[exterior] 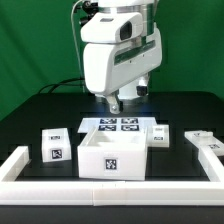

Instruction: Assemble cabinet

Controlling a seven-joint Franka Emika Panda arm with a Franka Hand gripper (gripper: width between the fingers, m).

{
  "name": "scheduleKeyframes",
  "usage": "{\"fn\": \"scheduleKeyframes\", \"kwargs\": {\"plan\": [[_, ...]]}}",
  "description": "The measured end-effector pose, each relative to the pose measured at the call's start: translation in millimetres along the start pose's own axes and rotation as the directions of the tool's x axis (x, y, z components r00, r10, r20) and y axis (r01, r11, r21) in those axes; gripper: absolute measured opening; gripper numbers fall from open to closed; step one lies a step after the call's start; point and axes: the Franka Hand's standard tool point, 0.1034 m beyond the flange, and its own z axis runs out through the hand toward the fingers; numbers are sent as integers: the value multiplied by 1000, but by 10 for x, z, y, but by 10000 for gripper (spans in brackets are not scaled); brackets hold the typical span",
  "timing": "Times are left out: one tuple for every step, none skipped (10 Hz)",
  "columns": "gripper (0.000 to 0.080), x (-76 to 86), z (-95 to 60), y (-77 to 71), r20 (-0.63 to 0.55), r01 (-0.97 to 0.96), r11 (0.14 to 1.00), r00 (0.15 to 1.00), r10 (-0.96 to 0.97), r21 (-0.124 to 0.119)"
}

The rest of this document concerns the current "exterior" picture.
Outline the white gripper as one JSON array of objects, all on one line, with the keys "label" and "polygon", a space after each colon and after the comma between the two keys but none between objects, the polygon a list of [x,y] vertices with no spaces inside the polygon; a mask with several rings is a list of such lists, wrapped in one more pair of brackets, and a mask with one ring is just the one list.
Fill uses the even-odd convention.
[{"label": "white gripper", "polygon": [[110,112],[119,114],[119,100],[147,94],[148,73],[162,61],[160,31],[116,44],[88,43],[83,58],[87,89],[106,97]]}]

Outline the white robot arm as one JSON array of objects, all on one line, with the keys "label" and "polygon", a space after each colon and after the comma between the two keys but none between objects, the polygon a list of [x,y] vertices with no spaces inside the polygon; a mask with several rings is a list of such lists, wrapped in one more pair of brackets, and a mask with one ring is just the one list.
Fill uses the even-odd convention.
[{"label": "white robot arm", "polygon": [[161,64],[161,35],[154,22],[158,1],[87,0],[82,5],[86,87],[106,99],[114,114],[121,102],[147,95],[149,73]]}]

